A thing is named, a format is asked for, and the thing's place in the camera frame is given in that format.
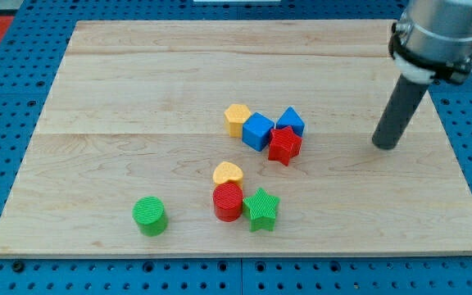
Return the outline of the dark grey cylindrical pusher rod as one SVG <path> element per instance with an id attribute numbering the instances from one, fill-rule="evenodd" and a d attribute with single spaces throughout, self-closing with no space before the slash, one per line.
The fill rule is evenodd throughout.
<path id="1" fill-rule="evenodd" d="M 377 148 L 391 150 L 397 146 L 428 88 L 399 76 L 371 138 Z"/>

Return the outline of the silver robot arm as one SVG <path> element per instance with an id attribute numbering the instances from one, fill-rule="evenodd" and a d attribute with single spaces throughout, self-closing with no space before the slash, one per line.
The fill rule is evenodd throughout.
<path id="1" fill-rule="evenodd" d="M 463 84 L 472 72 L 472 0 L 413 0 L 393 23 L 388 52 L 401 74 L 372 135 L 395 148 L 429 86 Z"/>

